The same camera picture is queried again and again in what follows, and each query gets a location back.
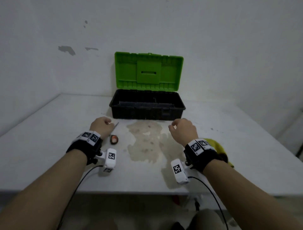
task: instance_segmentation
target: hand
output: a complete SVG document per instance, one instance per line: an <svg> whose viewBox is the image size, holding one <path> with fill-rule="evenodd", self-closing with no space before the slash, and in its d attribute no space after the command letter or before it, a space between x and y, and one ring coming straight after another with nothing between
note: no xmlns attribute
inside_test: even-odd
<svg viewBox="0 0 303 230"><path fill-rule="evenodd" d="M91 124L89 130L96 131L101 135L100 138L104 140L114 130L115 125L110 123L111 121L107 117L99 117Z"/></svg>
<svg viewBox="0 0 303 230"><path fill-rule="evenodd" d="M168 128L173 139L183 145L183 147L192 140L199 138L196 127L186 118L174 120Z"/></svg>

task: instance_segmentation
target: yellow cloth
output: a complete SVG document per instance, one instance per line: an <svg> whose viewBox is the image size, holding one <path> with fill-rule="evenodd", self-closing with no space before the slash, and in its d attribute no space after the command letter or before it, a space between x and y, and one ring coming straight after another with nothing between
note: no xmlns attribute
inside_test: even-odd
<svg viewBox="0 0 303 230"><path fill-rule="evenodd" d="M209 139L209 138L204 138L204 139L205 139L212 147L215 148L215 150L217 151L218 154L225 154L226 157L227 157L227 154L226 154L224 148L223 148L218 142L216 142L216 141L213 140L213 139ZM229 161L228 161L228 164L229 164L231 167L234 168L234 165L233 165L232 163L230 163Z"/></svg>

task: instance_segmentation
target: green toolbox lid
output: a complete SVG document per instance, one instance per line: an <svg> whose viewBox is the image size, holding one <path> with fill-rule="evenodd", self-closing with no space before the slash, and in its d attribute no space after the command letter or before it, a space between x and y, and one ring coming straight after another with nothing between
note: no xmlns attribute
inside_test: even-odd
<svg viewBox="0 0 303 230"><path fill-rule="evenodd" d="M183 57L152 53L115 53L118 89L177 91Z"/></svg>

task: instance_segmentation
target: qr code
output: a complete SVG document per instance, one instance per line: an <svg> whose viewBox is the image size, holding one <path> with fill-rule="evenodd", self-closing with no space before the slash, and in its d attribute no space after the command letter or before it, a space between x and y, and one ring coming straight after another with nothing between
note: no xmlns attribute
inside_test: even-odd
<svg viewBox="0 0 303 230"><path fill-rule="evenodd" d="M115 159L115 154L114 153L109 153L108 158L114 160Z"/></svg>
<svg viewBox="0 0 303 230"><path fill-rule="evenodd" d="M173 169L174 169L175 174L181 172L180 165L178 165L178 164L176 166L174 166Z"/></svg>
<svg viewBox="0 0 303 230"><path fill-rule="evenodd" d="M82 134L83 137L89 137L91 135L91 133L85 132Z"/></svg>
<svg viewBox="0 0 303 230"><path fill-rule="evenodd" d="M104 171L103 172L111 172L112 171L112 169L111 168L106 168L106 169L104 169Z"/></svg>
<svg viewBox="0 0 303 230"><path fill-rule="evenodd" d="M198 143L194 143L190 147L194 152L197 152L199 149L201 149L201 147L198 145Z"/></svg>
<svg viewBox="0 0 303 230"><path fill-rule="evenodd" d="M92 140L93 142L97 142L98 139L98 136L96 136L95 134L93 134L90 138L90 140Z"/></svg>
<svg viewBox="0 0 303 230"><path fill-rule="evenodd" d="M199 140L198 142L199 142L199 144L202 145L202 146L208 145L208 144L206 143L206 141L203 141L203 140Z"/></svg>

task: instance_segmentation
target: wrist strap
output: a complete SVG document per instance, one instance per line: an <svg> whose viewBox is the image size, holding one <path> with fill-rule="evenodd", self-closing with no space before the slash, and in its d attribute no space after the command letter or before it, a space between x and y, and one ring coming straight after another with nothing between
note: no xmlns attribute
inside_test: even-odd
<svg viewBox="0 0 303 230"><path fill-rule="evenodd" d="M95 131L87 131L81 133L76 139L72 141L66 152L73 149L82 151L87 157L86 165L95 163L94 157L101 149L103 140L100 138L100 134Z"/></svg>
<svg viewBox="0 0 303 230"><path fill-rule="evenodd" d="M184 153L194 168L200 172L203 172L206 165L212 160L222 160L215 148L202 138L189 142L185 146Z"/></svg>

